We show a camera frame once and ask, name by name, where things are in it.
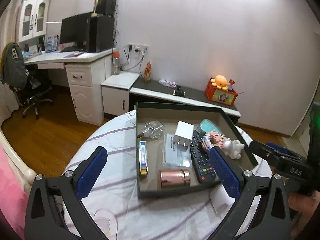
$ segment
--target black remote control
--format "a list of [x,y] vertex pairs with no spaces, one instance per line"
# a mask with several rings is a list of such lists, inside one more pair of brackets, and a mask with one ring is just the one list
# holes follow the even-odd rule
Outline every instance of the black remote control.
[[192,143],[190,145],[193,168],[200,184],[212,183],[216,179],[216,173],[209,163],[209,157],[201,146],[201,138],[196,130],[193,130]]

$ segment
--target red box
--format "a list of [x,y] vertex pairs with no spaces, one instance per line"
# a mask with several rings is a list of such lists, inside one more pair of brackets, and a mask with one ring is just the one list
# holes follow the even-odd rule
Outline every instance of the red box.
[[223,103],[228,106],[232,106],[238,96],[235,91],[217,89],[217,87],[211,85],[210,80],[205,89],[205,94],[207,95],[208,100]]

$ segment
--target human hand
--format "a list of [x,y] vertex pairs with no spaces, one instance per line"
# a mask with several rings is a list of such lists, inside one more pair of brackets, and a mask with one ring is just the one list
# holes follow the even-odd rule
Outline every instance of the human hand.
[[288,202],[290,208],[302,213],[300,220],[291,231],[291,238],[294,239],[303,230],[315,212],[320,202],[320,193],[315,191],[312,197],[290,193]]

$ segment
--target curtain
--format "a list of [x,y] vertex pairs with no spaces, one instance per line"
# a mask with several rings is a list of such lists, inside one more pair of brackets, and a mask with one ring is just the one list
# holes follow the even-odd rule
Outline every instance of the curtain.
[[[0,55],[7,43],[18,41],[16,38],[16,24],[20,20],[22,0],[11,0],[0,17]],[[9,87],[0,82],[0,125],[11,116],[14,110],[19,109],[15,94]]]

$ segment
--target dark green box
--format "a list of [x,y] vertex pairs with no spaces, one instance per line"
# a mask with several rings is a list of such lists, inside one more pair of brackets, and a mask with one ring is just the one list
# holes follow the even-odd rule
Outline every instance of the dark green box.
[[[245,145],[240,160],[231,160],[240,166],[243,170],[252,170],[258,165],[248,145],[240,135],[239,131],[230,120],[230,118],[219,107],[205,106],[189,106],[181,104],[165,104],[165,103],[147,103],[137,102],[136,114],[136,135],[144,128],[146,122],[158,120],[165,126],[165,133],[175,133],[178,121],[191,123],[195,129],[205,118],[209,119],[220,127],[227,138],[232,140],[238,139]],[[139,175],[139,141],[147,142],[147,159],[148,159],[148,175],[143,178]],[[209,187],[214,187],[220,183],[219,179],[209,185],[201,185],[198,183],[193,166],[189,167],[191,178],[190,186],[187,187],[159,187],[159,170],[163,169],[163,145],[164,137],[157,140],[149,138],[140,138],[136,140],[136,161],[138,176],[138,197],[168,197],[174,195],[182,195]]]

